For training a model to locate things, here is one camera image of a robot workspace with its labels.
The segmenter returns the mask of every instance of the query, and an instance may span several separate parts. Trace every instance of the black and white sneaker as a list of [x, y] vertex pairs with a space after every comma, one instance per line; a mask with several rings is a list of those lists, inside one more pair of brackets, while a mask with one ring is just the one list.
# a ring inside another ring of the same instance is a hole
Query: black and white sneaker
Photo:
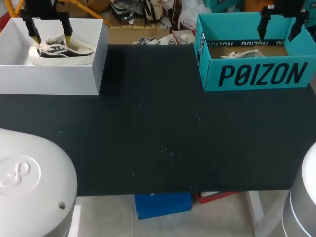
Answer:
[[137, 42], [134, 42], [133, 44], [158, 44], [159, 41], [156, 38], [145, 38], [141, 37]]
[[66, 44], [64, 35], [48, 39], [39, 46], [29, 50], [30, 61], [35, 65], [84, 65], [91, 64], [94, 49], [80, 41], [71, 38], [70, 45]]

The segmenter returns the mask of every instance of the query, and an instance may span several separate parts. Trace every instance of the black table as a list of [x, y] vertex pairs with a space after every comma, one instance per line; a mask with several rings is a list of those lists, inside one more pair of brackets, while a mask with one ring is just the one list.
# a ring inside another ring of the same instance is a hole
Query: black table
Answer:
[[193, 47], [109, 46], [100, 96], [0, 95], [0, 127], [72, 159], [78, 195], [290, 188], [316, 142], [316, 97], [204, 92]]

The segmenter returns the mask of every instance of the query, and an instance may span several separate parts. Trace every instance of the cardboard box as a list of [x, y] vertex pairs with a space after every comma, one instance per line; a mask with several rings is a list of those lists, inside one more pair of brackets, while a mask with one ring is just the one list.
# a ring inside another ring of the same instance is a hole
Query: cardboard box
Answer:
[[[35, 42], [22, 18], [11, 18], [0, 35], [0, 94], [98, 95], [107, 54], [102, 19], [70, 19], [73, 37], [95, 48], [89, 65], [37, 66], [28, 57]], [[42, 40], [64, 32], [59, 20], [34, 20]]]
[[237, 5], [243, 0], [205, 0], [205, 5], [212, 9], [212, 12], [223, 12], [230, 6]]
[[160, 39], [170, 34], [169, 29], [116, 29], [109, 28], [108, 44], [132, 44], [141, 37]]
[[[259, 12], [198, 16], [194, 49], [205, 91], [308, 85], [316, 68], [316, 44], [308, 31], [303, 26], [290, 42], [288, 35], [295, 19], [274, 15], [265, 40], [260, 41], [257, 32], [260, 19]], [[266, 57], [218, 59], [233, 51], [254, 48]]]

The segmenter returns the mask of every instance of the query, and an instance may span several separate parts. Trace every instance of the plastic bag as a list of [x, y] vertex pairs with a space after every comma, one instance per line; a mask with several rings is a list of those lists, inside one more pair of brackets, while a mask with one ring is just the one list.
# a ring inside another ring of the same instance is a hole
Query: plastic bag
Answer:
[[212, 10], [204, 5], [203, 0], [182, 0], [178, 29], [180, 29], [180, 23], [182, 23], [190, 30], [195, 30], [197, 27], [198, 14], [200, 13], [212, 13]]

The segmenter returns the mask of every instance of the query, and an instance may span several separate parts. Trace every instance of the blue box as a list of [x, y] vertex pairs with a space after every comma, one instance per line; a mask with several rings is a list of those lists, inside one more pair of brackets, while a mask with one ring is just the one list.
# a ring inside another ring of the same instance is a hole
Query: blue box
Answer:
[[138, 219], [142, 220], [189, 211], [192, 207], [192, 199], [188, 193], [135, 195], [135, 205]]
[[243, 0], [205, 0], [205, 5], [211, 8], [212, 12], [223, 12], [228, 7], [237, 5]]
[[[303, 26], [301, 33], [289, 42], [288, 35], [295, 19], [273, 15], [267, 26], [265, 40], [261, 42], [257, 32], [260, 19], [259, 12], [198, 16], [194, 50], [205, 91], [308, 85], [316, 66], [316, 44], [309, 32]], [[289, 56], [212, 59], [209, 51], [217, 47], [258, 45], [268, 48], [278, 45], [285, 48]]]

